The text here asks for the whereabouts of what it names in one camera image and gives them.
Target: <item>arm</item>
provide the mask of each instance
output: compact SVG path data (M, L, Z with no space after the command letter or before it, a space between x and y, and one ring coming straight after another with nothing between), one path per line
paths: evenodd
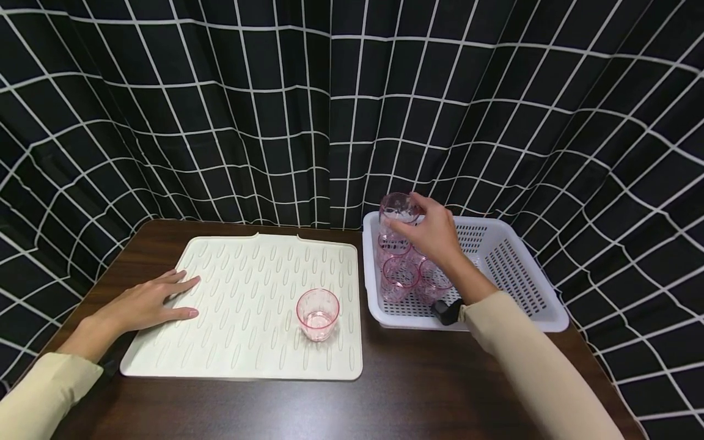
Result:
M509 295L498 291L460 248L452 213L413 194L425 210L418 226L391 224L450 278L462 296L460 321L501 365L508 381L549 439L623 439L601 402L560 350Z
M171 320L195 318L193 308L163 306L170 295L199 281L170 270L124 291L95 315L85 318L56 351L42 356L27 376L0 401L0 427L7 439L48 439L58 423L93 387L103 372L96 363L123 333Z

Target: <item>hand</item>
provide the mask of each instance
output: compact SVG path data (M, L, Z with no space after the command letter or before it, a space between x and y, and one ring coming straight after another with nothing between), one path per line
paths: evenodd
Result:
M452 212L417 192L410 193L410 196L424 211L425 219L418 226L394 220L390 224L391 229L406 237L413 246L441 268L446 267L452 260L463 258L464 253L457 238Z
M169 296L189 290L200 281L200 277L194 277L179 282L185 276L185 270L169 270L159 278L125 290L93 317L109 322L120 333L146 329L167 321L195 318L198 311L194 308L164 307L164 301Z
M194 308L166 308L169 296L198 284L200 277L179 282L186 272L169 270L159 278L125 290L107 306L85 318L56 351L73 354L97 363L115 340L125 332L141 330L163 322L188 320L198 316Z
M465 304L478 303L498 289L462 252L452 212L440 203L418 193L413 200L425 212L425 219L412 226L395 220L390 226L437 264L462 296Z

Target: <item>white dish drying mat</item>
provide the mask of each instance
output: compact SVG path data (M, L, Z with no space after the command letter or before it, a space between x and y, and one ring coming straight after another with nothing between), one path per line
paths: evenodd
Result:
M172 307L193 320L143 330L120 364L126 376L354 380L362 372L357 249L287 235L196 237L176 266L201 276ZM301 332L296 303L316 287L340 302L324 342Z

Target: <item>white plastic basket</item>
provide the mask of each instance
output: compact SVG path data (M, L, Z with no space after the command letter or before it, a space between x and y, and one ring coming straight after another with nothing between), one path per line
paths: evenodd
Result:
M465 255L499 289L508 292L543 332L561 332L570 319L540 267L513 228L492 218L454 217ZM391 304L379 295L381 274L374 264L374 241L379 231L379 213L364 217L364 280L369 310L383 327L422 330L467 331L462 323L444 326L430 307L410 295ZM450 305L460 296L452 289L443 300Z

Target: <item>stacked cups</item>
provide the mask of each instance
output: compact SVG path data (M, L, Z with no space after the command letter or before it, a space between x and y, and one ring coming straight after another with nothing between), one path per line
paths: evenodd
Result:
M414 225L419 215L420 207L408 194L391 193L382 199L375 260L386 302L399 303L413 293L421 303L432 305L452 288L435 263L390 227L392 220Z

